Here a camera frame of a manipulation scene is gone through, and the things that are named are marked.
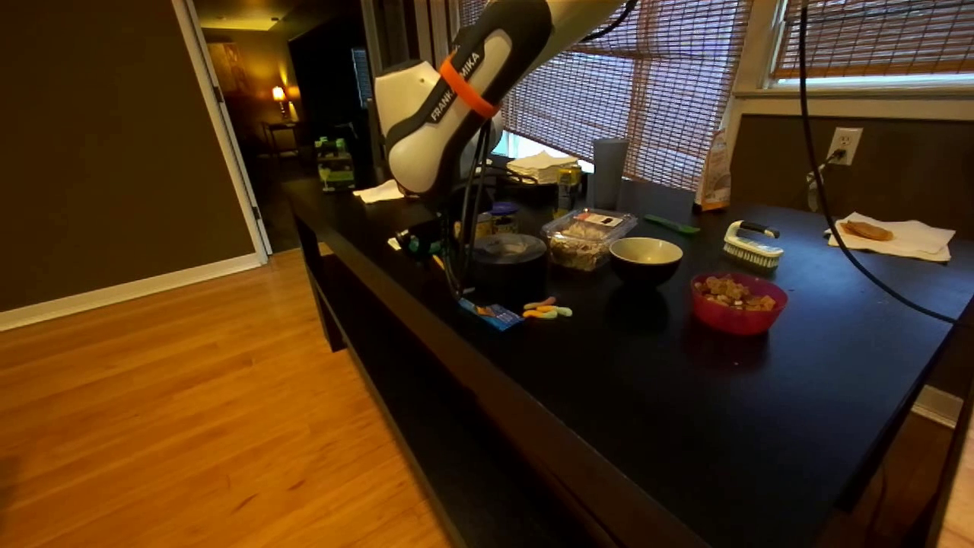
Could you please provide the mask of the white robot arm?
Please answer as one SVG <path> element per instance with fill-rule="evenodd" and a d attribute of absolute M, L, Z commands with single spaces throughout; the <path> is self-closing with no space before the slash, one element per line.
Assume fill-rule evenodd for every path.
<path fill-rule="evenodd" d="M 633 0 L 487 0 L 448 54 L 373 78 L 388 178 L 411 197 L 444 197 L 467 140 L 534 67 L 625 17 Z"/>

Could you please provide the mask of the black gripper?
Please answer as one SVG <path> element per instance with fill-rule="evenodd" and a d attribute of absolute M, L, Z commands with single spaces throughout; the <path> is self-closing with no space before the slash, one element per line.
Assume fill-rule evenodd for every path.
<path fill-rule="evenodd" d="M 470 265 L 475 225 L 485 202 L 480 184 L 458 184 L 434 202 L 434 244 L 453 267 Z"/>

